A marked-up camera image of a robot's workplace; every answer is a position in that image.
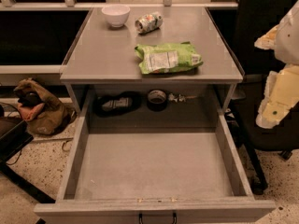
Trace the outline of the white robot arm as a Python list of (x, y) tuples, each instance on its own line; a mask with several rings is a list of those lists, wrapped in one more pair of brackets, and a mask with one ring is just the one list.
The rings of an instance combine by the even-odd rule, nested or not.
[(285, 63), (279, 72), (269, 73), (256, 118), (259, 127), (272, 129), (299, 102), (299, 1), (254, 46), (272, 49), (275, 58)]

